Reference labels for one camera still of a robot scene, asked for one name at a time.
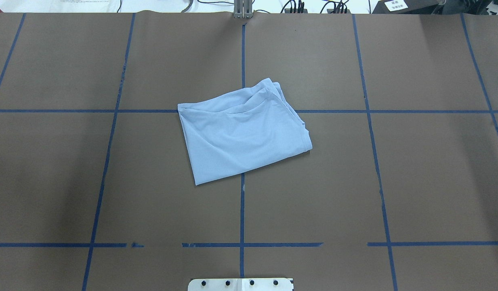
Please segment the light blue t-shirt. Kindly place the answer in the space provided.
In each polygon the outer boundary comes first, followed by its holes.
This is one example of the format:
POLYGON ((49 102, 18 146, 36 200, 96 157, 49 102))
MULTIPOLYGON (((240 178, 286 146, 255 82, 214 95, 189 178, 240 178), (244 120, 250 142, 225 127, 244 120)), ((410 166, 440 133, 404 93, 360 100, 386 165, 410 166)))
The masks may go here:
POLYGON ((312 150, 305 122, 270 78, 177 112, 197 186, 312 150))

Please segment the aluminium frame post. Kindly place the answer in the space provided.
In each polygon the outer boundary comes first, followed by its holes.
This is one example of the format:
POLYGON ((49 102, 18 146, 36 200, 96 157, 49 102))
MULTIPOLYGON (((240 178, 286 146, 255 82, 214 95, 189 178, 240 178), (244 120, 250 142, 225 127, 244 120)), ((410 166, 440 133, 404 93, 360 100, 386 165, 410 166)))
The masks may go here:
POLYGON ((250 19, 254 16, 253 0, 234 0, 233 17, 235 19, 250 19))

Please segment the black power adapter box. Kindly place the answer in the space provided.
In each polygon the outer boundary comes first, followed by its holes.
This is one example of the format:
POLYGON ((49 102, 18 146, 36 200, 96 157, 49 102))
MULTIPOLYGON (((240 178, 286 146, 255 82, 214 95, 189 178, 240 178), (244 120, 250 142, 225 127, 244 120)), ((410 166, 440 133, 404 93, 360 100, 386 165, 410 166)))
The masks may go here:
POLYGON ((431 14, 441 0, 380 0, 371 11, 372 14, 431 14))

